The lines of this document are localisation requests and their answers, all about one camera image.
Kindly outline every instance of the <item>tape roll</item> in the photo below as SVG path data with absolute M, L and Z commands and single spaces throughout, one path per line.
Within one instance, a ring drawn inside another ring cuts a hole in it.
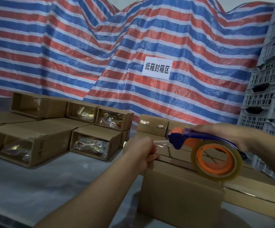
M 217 148 L 227 154 L 227 159 L 221 164 L 209 163 L 203 160 L 203 152 Z M 237 177 L 242 169 L 242 158 L 238 150 L 230 145 L 216 140 L 202 140 L 191 151 L 191 162 L 198 173 L 213 181 L 229 181 Z

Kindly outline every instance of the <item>table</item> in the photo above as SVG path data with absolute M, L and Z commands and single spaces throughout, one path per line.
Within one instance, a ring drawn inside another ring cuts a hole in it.
M 9 101 L 0 99 L 0 110 L 8 109 Z M 29 170 L 0 159 L 0 215 L 33 226 L 87 187 L 112 162 L 69 152 Z M 136 212 L 142 181 L 143 176 L 139 175 L 117 211 L 111 228 L 173 227 Z M 275 219 L 265 215 L 225 202 L 222 208 L 216 227 L 275 227 Z

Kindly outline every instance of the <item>paper sign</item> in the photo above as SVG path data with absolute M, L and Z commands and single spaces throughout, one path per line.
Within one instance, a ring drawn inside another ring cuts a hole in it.
M 169 59 L 146 57 L 142 75 L 169 80 L 172 63 L 173 61 Z

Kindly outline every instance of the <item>hand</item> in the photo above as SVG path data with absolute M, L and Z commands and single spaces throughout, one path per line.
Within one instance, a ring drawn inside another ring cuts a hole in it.
M 139 171 L 147 168 L 148 162 L 158 159 L 160 155 L 156 153 L 157 146 L 153 144 L 150 137 L 133 139 L 126 145 L 126 155 L 134 159 Z
M 225 138 L 236 144 L 236 146 L 242 152 L 250 151 L 252 149 L 253 142 L 256 136 L 261 133 L 261 130 L 245 126 L 236 126 L 227 123 L 197 125 L 192 129 L 195 131 L 205 132 L 219 136 L 221 138 Z

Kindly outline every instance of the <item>left hand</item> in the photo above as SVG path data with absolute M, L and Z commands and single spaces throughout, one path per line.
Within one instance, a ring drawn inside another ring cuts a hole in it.
M 148 162 L 158 159 L 157 146 L 150 137 L 134 139 L 126 147 L 126 155 L 134 158 L 139 171 L 147 168 Z

